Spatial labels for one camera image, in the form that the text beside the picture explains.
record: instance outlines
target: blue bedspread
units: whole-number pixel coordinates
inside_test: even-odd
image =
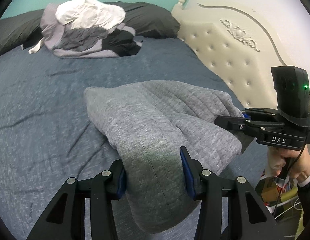
[[[0,216],[17,240],[26,239],[68,177],[91,178],[119,158],[87,117],[85,88],[176,80],[225,91],[243,108],[184,42],[143,39],[140,52],[130,57],[58,58],[46,48],[33,55],[15,48],[0,56]],[[254,142],[222,176],[242,175],[256,185],[265,163],[265,147]],[[135,225],[126,198],[114,202],[113,210],[119,239],[125,240],[193,239],[199,214],[197,208],[176,227],[148,235]]]

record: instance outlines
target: wrinkled fabric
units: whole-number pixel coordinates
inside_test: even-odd
[[[136,55],[142,44],[134,41],[135,30],[117,25],[104,32],[98,29],[70,29],[55,17],[57,4],[48,4],[40,27],[46,47],[58,57],[122,57]]]
[[[41,38],[40,41],[33,48],[28,50],[28,54],[37,53],[43,45],[44,45],[44,38]]]
[[[123,161],[134,220],[148,233],[177,225],[198,204],[185,190],[180,146],[219,175],[253,140],[213,123],[219,115],[243,117],[222,91],[146,81],[84,95],[88,117]]]
[[[62,25],[71,22],[71,29],[102,27],[109,30],[124,20],[125,11],[120,6],[97,0],[71,0],[59,5],[55,16]]]

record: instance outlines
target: pile of clothes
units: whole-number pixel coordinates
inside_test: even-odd
[[[45,44],[58,57],[122,57],[136,55],[141,43],[135,30],[123,23],[125,10],[97,0],[48,4],[40,27],[43,38],[29,53]]]

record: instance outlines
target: cable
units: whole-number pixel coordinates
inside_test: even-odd
[[[295,200],[295,199],[298,199],[298,196],[292,197],[292,198],[289,199],[289,200],[286,200],[286,201],[284,201],[284,202],[282,202],[282,203],[279,203],[279,204],[277,205],[277,207],[280,207],[280,206],[282,206],[282,205],[285,205],[285,204],[287,204],[287,203],[289,203],[289,202],[291,202],[292,200]]]
[[[296,205],[298,205],[298,204],[296,204],[296,202],[297,202],[298,200],[299,200],[299,198],[295,201],[293,207],[294,207],[296,210],[302,211],[302,210],[303,210],[302,208],[297,208],[297,207],[296,207]]]
[[[303,151],[304,151],[304,149],[305,149],[305,146],[306,146],[306,141],[305,141],[305,143],[304,143],[304,145],[303,145],[303,148],[302,148],[301,152],[300,152],[299,155],[297,156],[297,158],[292,162],[292,164],[290,165],[290,167],[287,169],[287,171],[288,171],[287,174],[290,173],[291,168],[294,166],[294,164],[295,164],[295,163],[298,161],[298,159],[301,157],[301,155],[302,155],[302,153],[303,153]],[[280,195],[282,194],[283,189],[284,189],[284,187],[281,188],[280,191],[279,191],[278,198],[277,198],[277,201],[276,201],[276,204],[275,204],[275,209],[274,209],[273,217],[275,216],[275,212],[276,212],[276,209],[277,209],[277,205],[278,205],[278,202],[279,202],[279,198],[280,198]]]
[[[287,210],[285,210],[284,212],[282,212],[281,214],[279,214],[277,217],[275,217],[274,219],[279,218],[282,214],[284,214],[285,212],[287,212],[288,210],[292,209],[294,206],[291,206],[290,208],[288,208]]]
[[[293,161],[292,165],[287,169],[287,170],[288,170],[288,174],[289,174],[289,172],[290,172],[290,169],[294,166],[294,164],[295,164],[295,163],[298,161],[298,159],[301,157],[301,155],[302,155],[302,153],[303,153],[303,151],[304,151],[304,149],[305,149],[305,146],[306,146],[306,142],[304,143],[304,146],[303,146],[301,152],[299,153],[299,155],[297,156],[297,158]]]
[[[278,202],[279,202],[279,199],[280,199],[280,195],[282,194],[283,189],[284,189],[283,187],[282,187],[282,188],[280,188],[280,191],[279,191],[279,193],[278,193],[278,197],[277,197],[276,204],[275,204],[275,208],[274,208],[273,217],[275,217],[275,213],[276,213],[277,205],[278,205]]]

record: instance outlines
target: screw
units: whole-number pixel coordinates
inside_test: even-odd
[[[67,180],[67,183],[68,183],[68,184],[74,184],[75,181],[76,181],[75,178],[69,178],[69,179]]]
[[[204,176],[209,176],[209,175],[211,175],[211,171],[209,171],[209,170],[202,170],[202,174]]]
[[[238,177],[237,178],[237,181],[241,184],[245,183],[246,182],[246,179],[244,177]]]
[[[102,172],[102,176],[104,176],[104,177],[108,177],[110,174],[111,174],[111,172],[108,170]]]

